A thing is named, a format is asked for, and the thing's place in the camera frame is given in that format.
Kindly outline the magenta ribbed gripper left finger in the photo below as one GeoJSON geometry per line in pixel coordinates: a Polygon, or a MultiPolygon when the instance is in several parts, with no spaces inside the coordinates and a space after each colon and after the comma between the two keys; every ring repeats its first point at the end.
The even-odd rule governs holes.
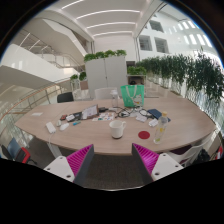
{"type": "Polygon", "coordinates": [[[90,144],[67,157],[58,156],[44,170],[82,186],[93,156],[94,145],[90,144]]]}

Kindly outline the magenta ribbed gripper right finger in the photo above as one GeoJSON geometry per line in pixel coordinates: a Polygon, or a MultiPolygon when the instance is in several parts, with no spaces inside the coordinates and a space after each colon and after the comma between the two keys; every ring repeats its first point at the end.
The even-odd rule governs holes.
{"type": "Polygon", "coordinates": [[[167,153],[157,154],[136,143],[132,144],[132,155],[145,185],[164,178],[183,168],[167,153]]]}

